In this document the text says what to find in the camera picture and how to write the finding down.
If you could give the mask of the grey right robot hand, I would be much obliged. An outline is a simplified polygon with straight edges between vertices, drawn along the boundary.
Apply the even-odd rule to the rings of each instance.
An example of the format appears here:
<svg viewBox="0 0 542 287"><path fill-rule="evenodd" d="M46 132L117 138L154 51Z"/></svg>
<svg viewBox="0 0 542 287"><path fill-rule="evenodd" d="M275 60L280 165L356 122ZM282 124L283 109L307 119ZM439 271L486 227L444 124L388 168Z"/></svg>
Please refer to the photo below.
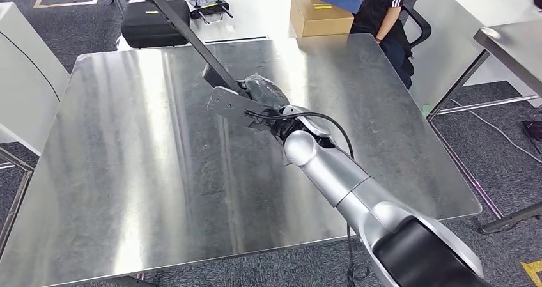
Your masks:
<svg viewBox="0 0 542 287"><path fill-rule="evenodd" d="M290 104L281 89L260 74L252 74L246 77L244 79L244 88L252 100L276 110Z"/></svg>

